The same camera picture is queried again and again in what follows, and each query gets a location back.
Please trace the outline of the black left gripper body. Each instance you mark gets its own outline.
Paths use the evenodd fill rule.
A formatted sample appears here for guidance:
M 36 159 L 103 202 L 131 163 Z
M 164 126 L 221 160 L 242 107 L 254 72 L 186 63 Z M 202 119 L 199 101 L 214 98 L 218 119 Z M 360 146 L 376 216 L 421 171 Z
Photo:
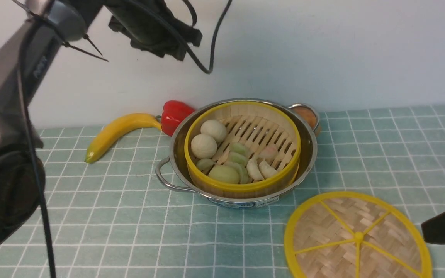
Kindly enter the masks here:
M 200 46 L 203 35 L 194 27 L 197 23 L 197 14 L 190 1 L 184 1 L 192 19 L 190 26 L 175 18 L 164 0 L 140 0 L 139 3 L 147 7 L 154 15 L 167 21 L 187 43 Z M 112 14 L 109 28 L 130 38 L 131 47 L 148 51 L 160 58 L 170 55 L 178 61 L 184 60 L 186 49 L 148 12 L 126 0 L 107 0 L 105 6 Z

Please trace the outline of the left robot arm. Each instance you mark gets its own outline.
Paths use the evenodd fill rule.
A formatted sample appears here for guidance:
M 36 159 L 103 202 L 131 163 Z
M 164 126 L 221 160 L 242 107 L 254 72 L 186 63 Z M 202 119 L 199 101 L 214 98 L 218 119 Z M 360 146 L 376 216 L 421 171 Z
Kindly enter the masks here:
M 186 2 L 192 23 L 175 18 L 163 0 L 27 0 L 28 18 L 0 48 L 0 245 L 21 227 L 39 206 L 39 189 L 45 187 L 41 160 L 32 166 L 27 135 L 34 148 L 43 142 L 23 117 L 18 70 L 25 105 L 58 50 L 68 42 L 87 37 L 88 29 L 105 6 L 112 13 L 109 27 L 123 33 L 135 49 L 182 61 L 187 45 L 199 46 L 202 33 L 194 26 L 197 14 Z

